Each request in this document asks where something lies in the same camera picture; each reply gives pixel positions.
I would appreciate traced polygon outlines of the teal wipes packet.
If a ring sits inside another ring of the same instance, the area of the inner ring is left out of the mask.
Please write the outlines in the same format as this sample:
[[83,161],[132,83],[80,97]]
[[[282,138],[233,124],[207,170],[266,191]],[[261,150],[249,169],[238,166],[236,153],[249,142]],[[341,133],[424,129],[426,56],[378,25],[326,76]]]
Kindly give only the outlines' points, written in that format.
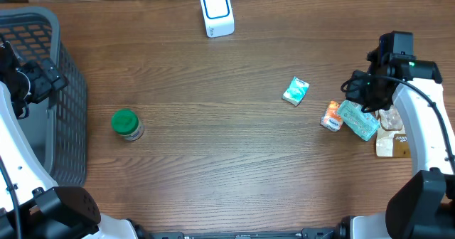
[[344,100],[337,114],[364,141],[369,141],[380,127],[378,120],[370,113],[362,112],[358,103]]

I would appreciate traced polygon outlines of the orange tissue pack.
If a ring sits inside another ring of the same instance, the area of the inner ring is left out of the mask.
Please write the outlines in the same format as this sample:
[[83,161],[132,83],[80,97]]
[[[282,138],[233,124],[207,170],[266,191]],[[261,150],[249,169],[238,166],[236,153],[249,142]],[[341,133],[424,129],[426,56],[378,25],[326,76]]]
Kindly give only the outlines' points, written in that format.
[[332,132],[337,132],[343,125],[343,119],[338,115],[340,104],[335,101],[330,101],[328,107],[321,118],[320,124]]

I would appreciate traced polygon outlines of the beige snack pouch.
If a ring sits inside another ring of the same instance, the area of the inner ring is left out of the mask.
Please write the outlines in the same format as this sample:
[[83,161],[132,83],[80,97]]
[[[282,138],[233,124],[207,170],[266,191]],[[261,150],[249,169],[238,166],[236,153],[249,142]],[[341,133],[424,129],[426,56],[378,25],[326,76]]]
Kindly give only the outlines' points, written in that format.
[[376,118],[380,123],[375,140],[378,157],[410,158],[410,146],[399,112],[393,105],[388,110],[379,110]]

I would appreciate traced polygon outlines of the teal tissue pack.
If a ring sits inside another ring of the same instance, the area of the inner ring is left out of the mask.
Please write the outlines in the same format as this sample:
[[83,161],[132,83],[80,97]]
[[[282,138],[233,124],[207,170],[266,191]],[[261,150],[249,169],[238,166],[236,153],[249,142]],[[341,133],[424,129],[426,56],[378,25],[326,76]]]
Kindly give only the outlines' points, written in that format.
[[298,77],[294,77],[288,88],[283,93],[282,99],[293,104],[294,106],[298,106],[304,99],[309,86],[310,84],[307,82],[299,79]]

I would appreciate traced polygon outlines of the green bottle cap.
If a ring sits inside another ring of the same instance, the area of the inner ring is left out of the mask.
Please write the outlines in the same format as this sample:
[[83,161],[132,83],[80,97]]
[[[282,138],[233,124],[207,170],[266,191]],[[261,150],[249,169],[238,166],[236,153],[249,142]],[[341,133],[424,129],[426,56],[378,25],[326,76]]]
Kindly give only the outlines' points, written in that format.
[[112,129],[127,141],[138,140],[144,133],[144,125],[130,109],[116,111],[111,118]]

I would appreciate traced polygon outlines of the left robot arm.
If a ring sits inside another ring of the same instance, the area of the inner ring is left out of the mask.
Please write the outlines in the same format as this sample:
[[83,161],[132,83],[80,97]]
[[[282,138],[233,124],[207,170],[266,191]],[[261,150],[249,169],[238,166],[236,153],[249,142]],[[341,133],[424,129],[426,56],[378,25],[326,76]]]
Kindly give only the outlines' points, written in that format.
[[11,43],[1,40],[1,237],[2,238],[146,238],[127,219],[100,213],[79,186],[59,186],[43,168],[19,120],[66,87],[52,60],[21,63]]

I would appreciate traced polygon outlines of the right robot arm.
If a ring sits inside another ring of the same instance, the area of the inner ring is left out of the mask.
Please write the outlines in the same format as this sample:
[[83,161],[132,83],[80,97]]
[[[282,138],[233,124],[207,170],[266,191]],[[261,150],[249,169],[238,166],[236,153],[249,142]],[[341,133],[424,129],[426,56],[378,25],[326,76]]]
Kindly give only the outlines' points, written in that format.
[[369,52],[368,71],[341,86],[346,103],[371,114],[394,107],[412,158],[412,178],[382,213],[344,218],[328,238],[453,238],[454,131],[434,61],[414,55],[410,32],[392,31]]

